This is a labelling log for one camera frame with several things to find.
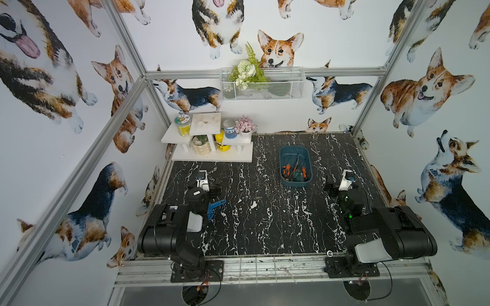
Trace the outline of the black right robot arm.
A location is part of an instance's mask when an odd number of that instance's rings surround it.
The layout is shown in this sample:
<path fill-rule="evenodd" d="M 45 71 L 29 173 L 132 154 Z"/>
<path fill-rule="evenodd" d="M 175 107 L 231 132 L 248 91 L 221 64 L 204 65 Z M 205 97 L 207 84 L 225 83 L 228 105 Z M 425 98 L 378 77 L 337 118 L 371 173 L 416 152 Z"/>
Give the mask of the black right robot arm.
<path fill-rule="evenodd" d="M 378 277 L 378 264 L 394 260 L 411 260 L 436 255 L 434 236 L 407 206 L 374 207 L 367 214 L 354 189 L 326 184 L 324 189 L 334 196 L 345 222 L 346 233 L 375 233 L 375 240 L 352 244 L 344 255 L 325 259 L 324 271 L 331 278 Z"/>

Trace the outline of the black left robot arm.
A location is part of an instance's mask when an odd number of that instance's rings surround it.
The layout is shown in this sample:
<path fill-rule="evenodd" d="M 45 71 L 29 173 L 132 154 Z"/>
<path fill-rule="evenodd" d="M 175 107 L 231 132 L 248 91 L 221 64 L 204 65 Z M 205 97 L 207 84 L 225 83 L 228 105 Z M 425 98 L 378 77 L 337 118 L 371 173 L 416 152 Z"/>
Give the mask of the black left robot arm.
<path fill-rule="evenodd" d="M 210 276 L 205 266 L 204 253 L 187 241 L 190 214 L 199 216 L 202 227 L 209 220 L 209 200 L 222 194 L 222 187 L 213 184 L 209 191 L 201 187 L 188 190 L 180 205 L 155 205 L 144 224 L 137 241 L 138 251 L 144 255 L 166 256 L 174 263 L 173 272 L 192 281 Z"/>

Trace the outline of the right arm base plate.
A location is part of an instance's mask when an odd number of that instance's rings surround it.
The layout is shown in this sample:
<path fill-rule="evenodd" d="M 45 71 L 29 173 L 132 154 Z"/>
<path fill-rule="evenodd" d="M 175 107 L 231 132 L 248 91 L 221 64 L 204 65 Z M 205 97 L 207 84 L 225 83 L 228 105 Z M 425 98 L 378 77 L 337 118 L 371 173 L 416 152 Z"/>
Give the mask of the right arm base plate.
<path fill-rule="evenodd" d="M 331 279 L 380 276 L 379 269 L 375 263 L 351 263 L 346 257 L 326 257 L 324 272 Z"/>

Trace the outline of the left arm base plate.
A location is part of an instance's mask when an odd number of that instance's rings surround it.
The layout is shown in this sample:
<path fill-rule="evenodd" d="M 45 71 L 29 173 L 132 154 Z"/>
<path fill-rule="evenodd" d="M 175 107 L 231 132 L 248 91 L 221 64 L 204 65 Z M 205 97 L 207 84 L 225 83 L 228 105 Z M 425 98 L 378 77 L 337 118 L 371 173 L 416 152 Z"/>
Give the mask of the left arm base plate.
<path fill-rule="evenodd" d="M 200 267 L 173 263 L 171 283 L 206 283 L 222 282 L 225 262 L 223 260 L 206 260 Z"/>

